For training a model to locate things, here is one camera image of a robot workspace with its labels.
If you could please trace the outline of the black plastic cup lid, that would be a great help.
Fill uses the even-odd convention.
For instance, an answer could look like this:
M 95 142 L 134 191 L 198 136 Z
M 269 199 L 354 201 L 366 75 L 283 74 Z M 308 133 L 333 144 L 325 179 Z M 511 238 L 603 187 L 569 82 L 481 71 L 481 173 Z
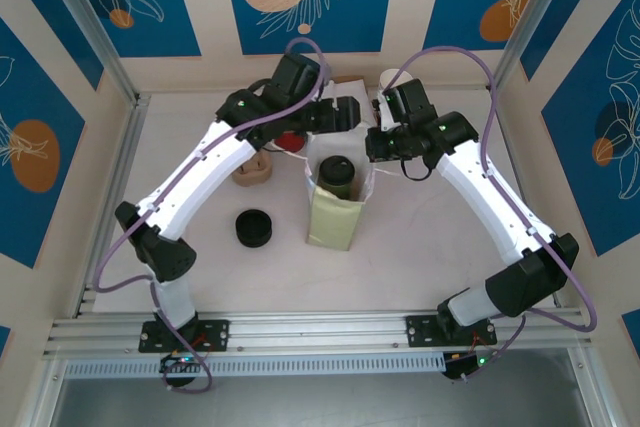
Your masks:
M 355 167 L 347 157 L 334 155 L 321 162 L 319 181 L 333 187 L 346 186 L 353 181 L 355 173 Z

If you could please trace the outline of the pale green paper bag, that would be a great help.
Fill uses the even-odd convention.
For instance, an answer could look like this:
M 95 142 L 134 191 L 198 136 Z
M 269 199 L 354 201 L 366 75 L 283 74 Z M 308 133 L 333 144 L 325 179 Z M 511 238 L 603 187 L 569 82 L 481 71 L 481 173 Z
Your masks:
M 364 206 L 372 196 L 379 170 L 369 161 L 365 137 L 358 133 L 310 134 L 304 152 L 305 185 L 310 214 L 307 242 L 311 245 L 347 251 L 350 249 Z M 327 157 L 347 157 L 354 165 L 353 199 L 338 199 L 324 190 L 319 181 L 319 167 Z

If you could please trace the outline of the white paper napkin stack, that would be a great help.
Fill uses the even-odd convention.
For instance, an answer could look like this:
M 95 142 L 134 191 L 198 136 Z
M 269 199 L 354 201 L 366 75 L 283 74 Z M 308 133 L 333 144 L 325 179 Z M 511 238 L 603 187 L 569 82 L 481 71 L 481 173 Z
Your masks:
M 360 94 L 355 97 L 360 104 L 360 123 L 359 125 L 350 131 L 335 131 L 334 130 L 334 120 L 333 126 L 330 130 L 331 133 L 358 133 L 360 136 L 365 137 L 367 134 L 367 130 L 371 127 L 375 126 L 375 119 L 373 116 L 371 102 L 366 91 L 366 94 Z

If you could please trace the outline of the stack of paper cups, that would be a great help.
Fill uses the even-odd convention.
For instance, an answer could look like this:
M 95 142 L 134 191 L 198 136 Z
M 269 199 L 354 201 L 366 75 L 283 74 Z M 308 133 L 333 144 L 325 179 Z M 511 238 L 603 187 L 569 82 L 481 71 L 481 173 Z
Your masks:
M 380 74 L 378 90 L 384 92 L 389 87 L 396 87 L 403 83 L 409 82 L 413 79 L 413 76 L 406 72 L 400 72 L 396 68 L 387 69 Z

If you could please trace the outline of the red cylindrical holder cup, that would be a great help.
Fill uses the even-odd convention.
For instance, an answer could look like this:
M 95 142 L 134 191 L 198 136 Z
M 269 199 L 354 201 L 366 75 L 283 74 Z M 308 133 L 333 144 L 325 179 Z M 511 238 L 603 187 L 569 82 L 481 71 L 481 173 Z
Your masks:
M 283 133 L 274 140 L 274 144 L 285 151 L 297 153 L 303 149 L 306 144 L 306 137 L 302 134 L 293 132 Z

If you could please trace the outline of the stack of brown pulp carriers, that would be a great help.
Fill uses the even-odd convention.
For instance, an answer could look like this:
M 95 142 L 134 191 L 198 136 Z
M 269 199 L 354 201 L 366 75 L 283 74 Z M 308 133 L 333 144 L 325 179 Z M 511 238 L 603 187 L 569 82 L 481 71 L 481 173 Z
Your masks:
M 232 180 L 241 187 L 252 187 L 267 182 L 273 172 L 272 158 L 269 152 L 261 150 L 231 174 Z

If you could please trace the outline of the stack of black cup lids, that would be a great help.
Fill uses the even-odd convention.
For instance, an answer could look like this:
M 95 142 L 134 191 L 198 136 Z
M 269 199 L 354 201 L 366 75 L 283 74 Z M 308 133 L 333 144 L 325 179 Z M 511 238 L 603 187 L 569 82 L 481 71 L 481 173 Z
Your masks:
M 237 239 L 243 246 L 259 248 L 266 245 L 272 237 L 272 220 L 262 210 L 248 209 L 237 216 L 235 229 Z

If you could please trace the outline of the aluminium frame post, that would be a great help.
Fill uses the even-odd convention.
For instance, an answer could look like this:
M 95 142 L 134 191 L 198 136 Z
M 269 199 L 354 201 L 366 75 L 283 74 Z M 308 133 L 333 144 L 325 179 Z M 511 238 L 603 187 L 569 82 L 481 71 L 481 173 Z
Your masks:
M 536 31 L 552 0 L 529 0 L 525 10 L 508 40 L 504 53 L 495 71 L 495 82 L 491 93 L 497 96 L 506 86 L 513 70 L 520 63 L 520 57 Z
M 89 0 L 62 0 L 76 25 L 100 60 L 104 70 L 129 105 L 135 106 L 139 92 L 124 69 L 120 57 Z

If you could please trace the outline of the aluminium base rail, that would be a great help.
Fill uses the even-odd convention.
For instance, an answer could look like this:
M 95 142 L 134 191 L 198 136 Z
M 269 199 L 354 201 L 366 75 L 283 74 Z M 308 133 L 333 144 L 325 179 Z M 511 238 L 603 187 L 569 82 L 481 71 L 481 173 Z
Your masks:
M 226 353 L 235 355 L 364 354 L 409 351 L 402 311 L 320 313 L 203 313 L 226 319 Z M 45 359 L 126 358 L 137 352 L 150 314 L 82 314 L 53 321 Z

